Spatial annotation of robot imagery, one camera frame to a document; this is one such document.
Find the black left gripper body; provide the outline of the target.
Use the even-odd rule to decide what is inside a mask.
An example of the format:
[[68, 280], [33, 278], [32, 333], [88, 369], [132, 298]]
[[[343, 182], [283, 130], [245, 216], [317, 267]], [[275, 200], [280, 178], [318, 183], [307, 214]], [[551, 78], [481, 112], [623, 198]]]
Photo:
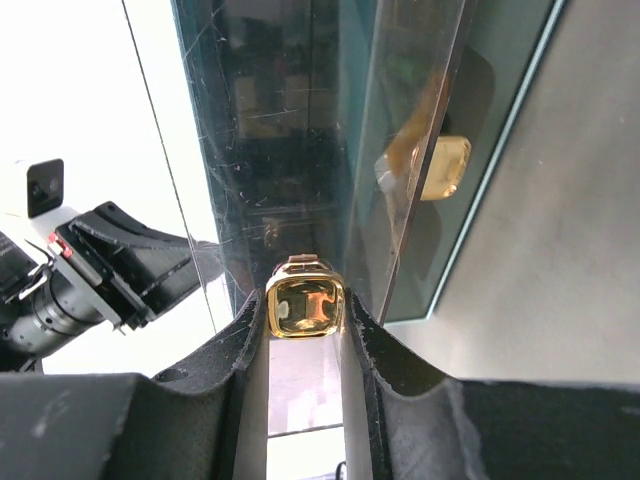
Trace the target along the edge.
[[135, 330], [220, 276], [219, 248], [152, 229], [113, 202], [56, 227], [62, 257], [107, 305], [103, 317]]

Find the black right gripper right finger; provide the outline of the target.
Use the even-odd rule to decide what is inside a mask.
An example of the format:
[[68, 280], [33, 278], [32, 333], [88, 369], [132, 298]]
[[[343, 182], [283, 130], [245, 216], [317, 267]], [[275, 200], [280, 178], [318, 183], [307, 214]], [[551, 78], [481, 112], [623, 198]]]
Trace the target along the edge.
[[347, 296], [351, 479], [635, 479], [639, 389], [458, 379]]

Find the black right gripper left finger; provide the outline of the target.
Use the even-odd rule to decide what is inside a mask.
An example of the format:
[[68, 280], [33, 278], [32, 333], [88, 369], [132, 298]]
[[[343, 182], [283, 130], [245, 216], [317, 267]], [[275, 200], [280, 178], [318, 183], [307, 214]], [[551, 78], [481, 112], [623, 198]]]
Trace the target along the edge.
[[5, 374], [5, 479], [260, 479], [264, 294], [189, 356], [140, 374]]

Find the clear top drawer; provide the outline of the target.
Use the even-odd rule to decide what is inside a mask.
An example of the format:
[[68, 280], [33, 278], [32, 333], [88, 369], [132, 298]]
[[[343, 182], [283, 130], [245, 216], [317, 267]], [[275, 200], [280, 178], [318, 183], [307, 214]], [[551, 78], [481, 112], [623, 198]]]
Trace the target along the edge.
[[380, 323], [428, 318], [562, 3], [123, 9], [220, 330], [296, 254]]

